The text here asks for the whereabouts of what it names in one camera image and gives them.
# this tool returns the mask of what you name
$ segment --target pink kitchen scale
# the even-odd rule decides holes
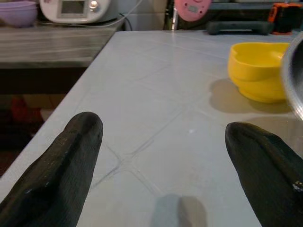
[[[175,0],[178,15],[185,21],[201,19],[208,11],[212,0]]]

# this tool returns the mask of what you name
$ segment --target electrical cord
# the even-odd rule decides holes
[[[125,17],[125,20],[127,21],[128,25],[129,25],[129,28],[131,29],[131,31],[133,30],[133,27],[132,27],[132,24],[131,22],[129,21],[129,19],[127,17]]]
[[[115,22],[107,24],[107,25],[92,26],[92,25],[75,25],[75,24],[61,24],[61,23],[53,23],[53,24],[65,25],[65,26],[77,26],[77,27],[110,27],[112,25],[119,23],[120,21],[124,20],[125,18],[127,18],[142,2],[143,2],[143,0],[140,0],[127,14],[125,14],[123,17],[116,20]]]

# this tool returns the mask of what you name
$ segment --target white tabletop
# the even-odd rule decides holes
[[[260,226],[228,156],[225,126],[251,122],[296,151],[303,126],[287,104],[250,101],[228,79],[230,46],[258,40],[292,38],[116,33],[0,179],[0,200],[68,120],[92,111],[104,137],[78,227]]]

